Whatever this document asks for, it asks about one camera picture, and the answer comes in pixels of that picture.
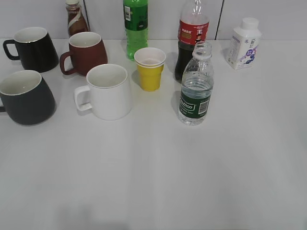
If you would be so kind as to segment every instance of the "plastic bottle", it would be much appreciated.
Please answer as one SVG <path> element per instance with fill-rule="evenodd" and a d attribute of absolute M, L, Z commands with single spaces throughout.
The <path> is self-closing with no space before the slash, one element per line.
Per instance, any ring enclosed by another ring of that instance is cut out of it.
<path fill-rule="evenodd" d="M 199 125 L 207 114 L 214 85 L 211 52 L 210 43 L 198 42 L 183 73 L 178 117 L 189 126 Z"/>
<path fill-rule="evenodd" d="M 226 61 L 234 69 L 251 67 L 254 63 L 261 38 L 256 18 L 243 18 L 240 27 L 236 27 L 230 41 Z"/>
<path fill-rule="evenodd" d="M 66 5 L 69 37 L 80 32 L 89 31 L 81 11 L 79 0 L 66 0 Z"/>
<path fill-rule="evenodd" d="M 209 18 L 205 14 L 204 2 L 205 0 L 187 0 L 182 8 L 178 30 L 178 61 L 175 68 L 175 78 L 178 81 L 181 81 L 183 71 L 192 59 L 195 44 L 206 40 Z"/>
<path fill-rule="evenodd" d="M 148 0 L 124 0 L 124 18 L 127 34 L 127 57 L 148 46 Z"/>

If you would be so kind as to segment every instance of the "yellow cup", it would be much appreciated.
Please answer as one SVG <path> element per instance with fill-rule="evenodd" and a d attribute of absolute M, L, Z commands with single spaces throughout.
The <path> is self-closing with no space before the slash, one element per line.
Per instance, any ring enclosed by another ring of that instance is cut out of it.
<path fill-rule="evenodd" d="M 164 63 L 157 67 L 147 67 L 137 64 L 140 74 L 141 88 L 145 91 L 155 91 L 160 88 L 161 73 Z"/>
<path fill-rule="evenodd" d="M 134 54 L 143 90 L 152 92 L 160 88 L 165 59 L 166 54 L 162 50 L 152 47 L 139 49 Z"/>

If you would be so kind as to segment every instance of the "brown mug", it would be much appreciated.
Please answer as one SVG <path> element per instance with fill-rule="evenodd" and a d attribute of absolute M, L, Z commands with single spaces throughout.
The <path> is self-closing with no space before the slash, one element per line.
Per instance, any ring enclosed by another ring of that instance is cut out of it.
<path fill-rule="evenodd" d="M 64 61 L 69 56 L 73 68 L 65 70 Z M 77 72 L 86 76 L 93 67 L 106 63 L 106 49 L 101 36 L 93 32 L 82 32 L 70 37 L 69 52 L 61 55 L 59 66 L 65 75 Z"/>

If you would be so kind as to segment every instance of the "bottle cap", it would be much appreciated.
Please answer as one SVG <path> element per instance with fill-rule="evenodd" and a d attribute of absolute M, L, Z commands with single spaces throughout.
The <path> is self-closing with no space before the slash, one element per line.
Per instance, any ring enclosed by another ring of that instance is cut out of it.
<path fill-rule="evenodd" d="M 241 28 L 243 30 L 256 30 L 258 25 L 259 21 L 256 18 L 243 18 L 241 22 Z"/>
<path fill-rule="evenodd" d="M 212 45 L 209 42 L 196 43 L 193 57 L 198 60 L 206 60 L 212 57 Z"/>
<path fill-rule="evenodd" d="M 66 0 L 66 4 L 68 5 L 74 5 L 74 4 L 78 4 L 79 0 Z"/>

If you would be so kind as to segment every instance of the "white bottle cap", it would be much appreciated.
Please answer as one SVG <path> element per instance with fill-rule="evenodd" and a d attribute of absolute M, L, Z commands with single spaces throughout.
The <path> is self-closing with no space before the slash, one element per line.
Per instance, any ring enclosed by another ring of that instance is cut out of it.
<path fill-rule="evenodd" d="M 78 4 L 79 0 L 66 0 L 66 4 L 68 5 L 74 5 L 74 4 Z"/>
<path fill-rule="evenodd" d="M 241 28 L 243 30 L 256 30 L 258 25 L 259 21 L 256 18 L 243 18 L 241 22 Z"/>

